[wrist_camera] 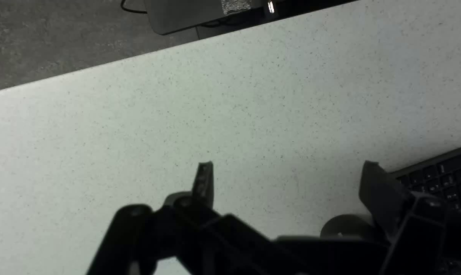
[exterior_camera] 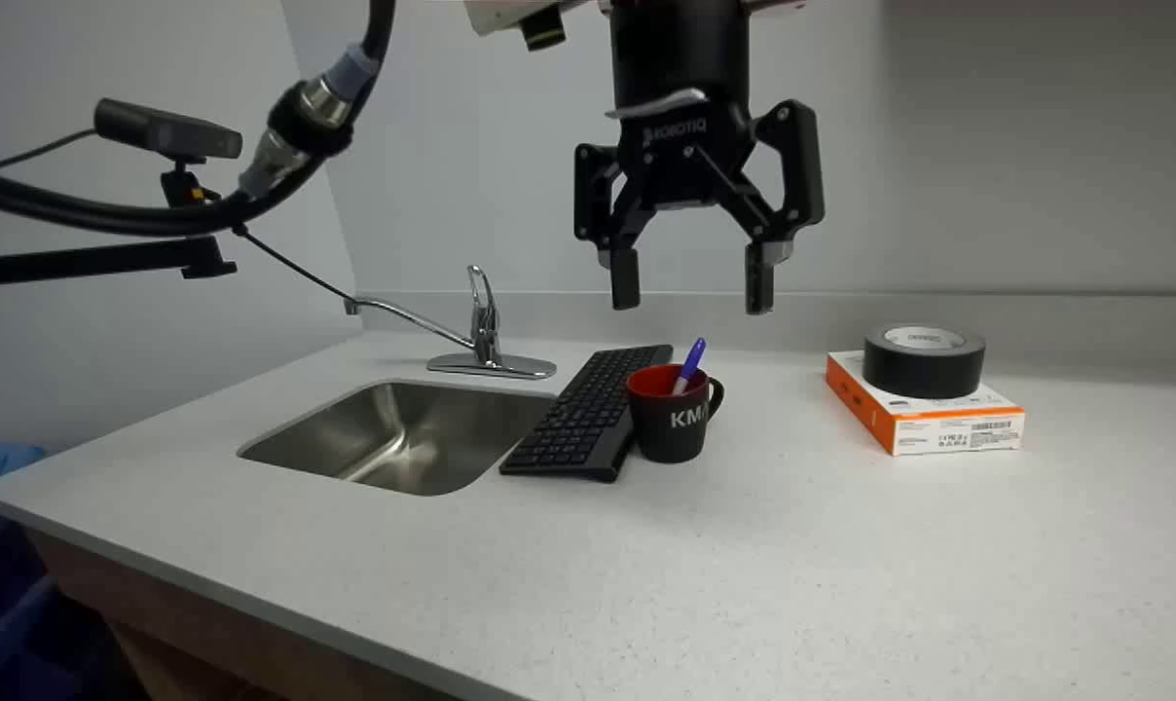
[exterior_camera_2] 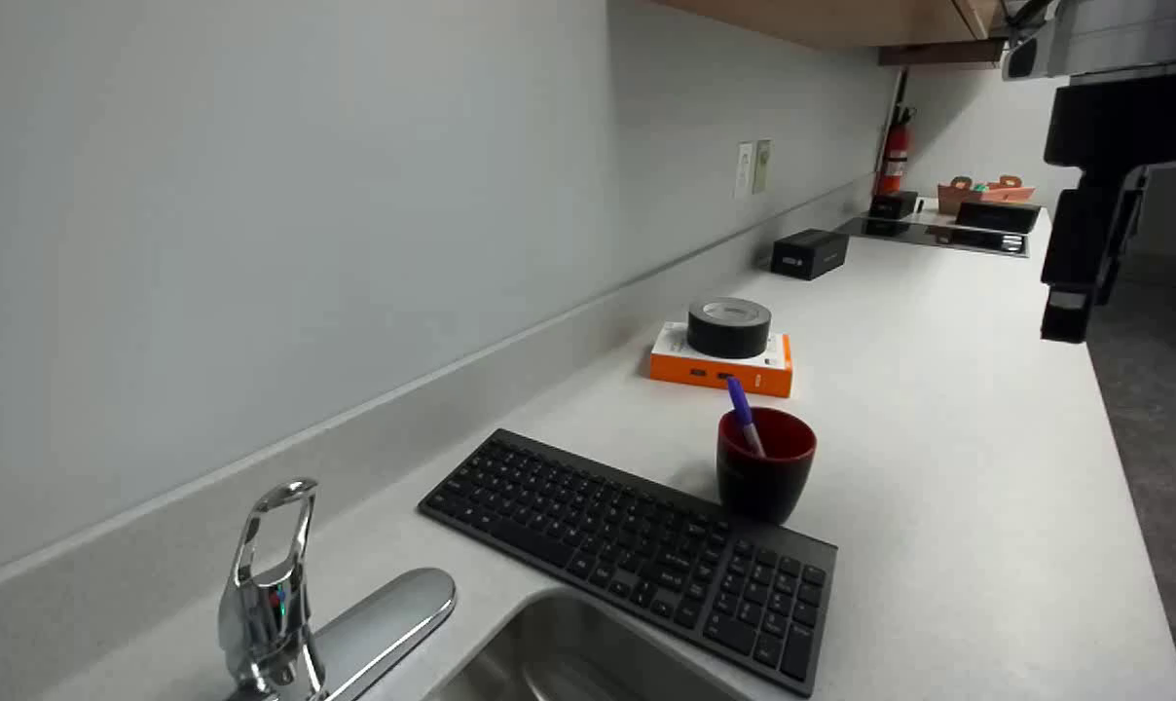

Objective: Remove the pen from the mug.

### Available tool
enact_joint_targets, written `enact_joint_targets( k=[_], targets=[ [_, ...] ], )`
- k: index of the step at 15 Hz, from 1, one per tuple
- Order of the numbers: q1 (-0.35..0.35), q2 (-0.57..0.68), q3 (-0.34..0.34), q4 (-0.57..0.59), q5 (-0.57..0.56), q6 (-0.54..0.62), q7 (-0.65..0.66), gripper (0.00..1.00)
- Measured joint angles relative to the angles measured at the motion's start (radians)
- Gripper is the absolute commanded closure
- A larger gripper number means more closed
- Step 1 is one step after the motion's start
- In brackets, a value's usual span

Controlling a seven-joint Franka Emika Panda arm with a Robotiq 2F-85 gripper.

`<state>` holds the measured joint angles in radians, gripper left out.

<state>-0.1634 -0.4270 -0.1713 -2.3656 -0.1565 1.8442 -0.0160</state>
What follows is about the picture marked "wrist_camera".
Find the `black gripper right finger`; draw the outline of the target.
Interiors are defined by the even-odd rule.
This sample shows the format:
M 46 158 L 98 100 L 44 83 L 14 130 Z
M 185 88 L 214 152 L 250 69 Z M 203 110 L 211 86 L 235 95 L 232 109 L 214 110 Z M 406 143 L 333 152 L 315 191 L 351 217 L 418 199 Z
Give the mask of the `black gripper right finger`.
M 359 198 L 388 242 L 380 275 L 434 275 L 446 243 L 447 207 L 411 191 L 371 161 L 362 167 Z

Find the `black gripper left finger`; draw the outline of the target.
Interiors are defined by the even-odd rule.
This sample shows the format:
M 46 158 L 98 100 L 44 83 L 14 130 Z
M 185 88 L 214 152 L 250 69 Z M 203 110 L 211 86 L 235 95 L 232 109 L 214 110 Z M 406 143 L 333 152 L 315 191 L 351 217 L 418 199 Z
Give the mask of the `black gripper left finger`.
M 214 165 L 197 167 L 189 191 L 170 195 L 153 211 L 127 205 L 116 211 L 87 275 L 156 275 L 176 259 L 189 275 L 272 275 L 269 242 L 214 205 Z

